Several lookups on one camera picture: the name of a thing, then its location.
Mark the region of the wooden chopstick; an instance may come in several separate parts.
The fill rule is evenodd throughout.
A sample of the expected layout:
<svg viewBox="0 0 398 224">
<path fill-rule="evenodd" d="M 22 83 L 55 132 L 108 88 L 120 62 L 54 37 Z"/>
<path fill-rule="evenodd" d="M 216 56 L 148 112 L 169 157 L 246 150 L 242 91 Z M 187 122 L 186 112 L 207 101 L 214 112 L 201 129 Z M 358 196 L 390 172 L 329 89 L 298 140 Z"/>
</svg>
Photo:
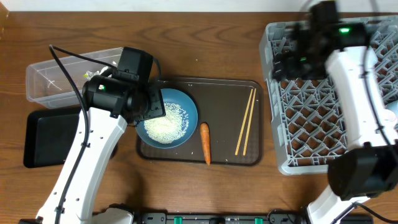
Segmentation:
<svg viewBox="0 0 398 224">
<path fill-rule="evenodd" d="M 247 119 L 247 115 L 248 115 L 248 111 L 249 111 L 249 106 L 250 106 L 250 103 L 251 103 L 252 94 L 253 94 L 253 89 L 251 89 L 251 91 L 250 91 L 249 98 L 248 98 L 248 101 L 247 101 L 247 104 L 246 104 L 246 109 L 245 109 L 245 113 L 244 113 L 244 116 L 243 116 L 243 122 L 242 122 L 242 125 L 241 125 L 241 129 L 240 129 L 240 132 L 239 132 L 239 137 L 238 137 L 238 141 L 237 141 L 237 145 L 236 145 L 236 150 L 235 150 L 235 153 L 234 153 L 235 156 L 237 156 L 238 153 L 239 153 L 239 148 L 240 148 L 240 145 L 241 145 L 241 140 L 242 140 L 242 136 L 243 136 L 244 127 L 245 127 L 245 124 L 246 124 L 246 119 Z"/>
<path fill-rule="evenodd" d="M 247 151 L 247 147 L 248 147 L 249 133 L 250 133 L 250 129 L 251 129 L 252 114 L 254 111 L 255 98 L 256 98 L 256 89 L 254 89 L 254 93 L 252 94 L 251 110 L 250 110 L 249 119 L 248 119 L 248 128 L 246 130 L 246 138 L 245 138 L 245 143 L 244 143 L 243 156 L 246 156 L 246 151 Z"/>
</svg>

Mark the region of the light blue cup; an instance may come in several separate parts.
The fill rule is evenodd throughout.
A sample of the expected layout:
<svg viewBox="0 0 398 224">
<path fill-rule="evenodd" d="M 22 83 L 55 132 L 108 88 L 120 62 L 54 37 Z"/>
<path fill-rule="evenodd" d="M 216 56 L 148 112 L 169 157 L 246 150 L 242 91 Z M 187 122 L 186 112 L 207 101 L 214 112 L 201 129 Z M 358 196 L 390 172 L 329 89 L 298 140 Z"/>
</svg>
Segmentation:
<svg viewBox="0 0 398 224">
<path fill-rule="evenodd" d="M 386 108 L 398 116 L 398 100 L 388 103 Z"/>
</svg>

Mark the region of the pink plastic cup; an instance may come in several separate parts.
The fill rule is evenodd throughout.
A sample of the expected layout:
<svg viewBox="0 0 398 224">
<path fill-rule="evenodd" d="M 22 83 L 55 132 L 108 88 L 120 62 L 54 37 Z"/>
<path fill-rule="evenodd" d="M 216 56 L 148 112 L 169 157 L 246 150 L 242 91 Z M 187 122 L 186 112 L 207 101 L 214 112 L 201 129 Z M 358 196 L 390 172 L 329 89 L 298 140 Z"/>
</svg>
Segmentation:
<svg viewBox="0 0 398 224">
<path fill-rule="evenodd" d="M 389 125 L 394 128 L 397 125 L 396 114 L 391 110 L 386 110 L 386 114 L 387 114 L 387 120 L 389 122 Z"/>
</svg>

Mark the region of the aluminium foil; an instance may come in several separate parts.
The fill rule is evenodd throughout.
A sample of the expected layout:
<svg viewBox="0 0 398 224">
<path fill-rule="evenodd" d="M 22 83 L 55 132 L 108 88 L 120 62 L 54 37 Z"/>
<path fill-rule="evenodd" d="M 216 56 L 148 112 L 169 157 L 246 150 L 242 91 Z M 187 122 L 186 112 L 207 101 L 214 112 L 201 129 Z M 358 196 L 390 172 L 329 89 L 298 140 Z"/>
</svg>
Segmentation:
<svg viewBox="0 0 398 224">
<path fill-rule="evenodd" d="M 94 76 L 99 75 L 100 72 L 99 71 L 96 71 L 96 72 L 87 71 L 86 74 L 88 75 L 87 79 L 91 80 Z"/>
</svg>

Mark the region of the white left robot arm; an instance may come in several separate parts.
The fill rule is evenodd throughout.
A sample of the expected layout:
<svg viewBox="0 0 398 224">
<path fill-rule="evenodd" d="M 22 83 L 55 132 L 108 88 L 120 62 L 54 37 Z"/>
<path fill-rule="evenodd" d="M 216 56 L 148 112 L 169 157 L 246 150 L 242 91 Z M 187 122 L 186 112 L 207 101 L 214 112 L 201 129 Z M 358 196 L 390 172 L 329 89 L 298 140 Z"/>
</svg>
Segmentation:
<svg viewBox="0 0 398 224">
<path fill-rule="evenodd" d="M 160 90 L 149 83 L 159 61 L 147 52 L 124 47 L 117 65 L 94 75 L 78 89 L 50 45 L 57 65 L 81 106 L 76 134 L 58 180 L 35 218 L 20 223 L 134 223 L 134 212 L 116 204 L 94 214 L 98 188 L 114 147 L 129 125 L 165 116 Z"/>
</svg>

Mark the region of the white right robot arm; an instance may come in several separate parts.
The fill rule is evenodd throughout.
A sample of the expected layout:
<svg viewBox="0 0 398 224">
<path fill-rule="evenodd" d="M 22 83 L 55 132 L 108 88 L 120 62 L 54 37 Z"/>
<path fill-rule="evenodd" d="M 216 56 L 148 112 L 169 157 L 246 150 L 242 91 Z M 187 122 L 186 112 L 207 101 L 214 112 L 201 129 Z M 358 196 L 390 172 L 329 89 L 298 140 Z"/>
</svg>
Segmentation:
<svg viewBox="0 0 398 224">
<path fill-rule="evenodd" d="M 331 77 L 345 121 L 348 150 L 328 166 L 328 186 L 297 223 L 339 223 L 350 211 L 397 185 L 397 131 L 375 79 L 377 58 L 363 23 L 340 20 L 334 1 L 309 10 L 294 27 L 295 48 L 274 60 L 277 81 Z"/>
</svg>

